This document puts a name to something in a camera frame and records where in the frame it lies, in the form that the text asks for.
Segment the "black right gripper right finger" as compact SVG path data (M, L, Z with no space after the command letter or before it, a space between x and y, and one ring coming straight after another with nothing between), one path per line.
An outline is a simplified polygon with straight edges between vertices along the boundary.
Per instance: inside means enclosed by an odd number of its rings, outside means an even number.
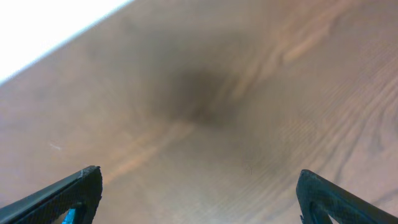
M303 224L331 224L333 220L344 224L397 223L397 217L308 169L300 173L296 195Z

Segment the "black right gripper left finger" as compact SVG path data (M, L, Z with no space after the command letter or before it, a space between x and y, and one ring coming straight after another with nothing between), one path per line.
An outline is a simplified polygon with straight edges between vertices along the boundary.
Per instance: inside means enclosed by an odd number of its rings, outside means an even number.
M58 182L1 208L1 223L90 224L103 191L99 166L88 166Z

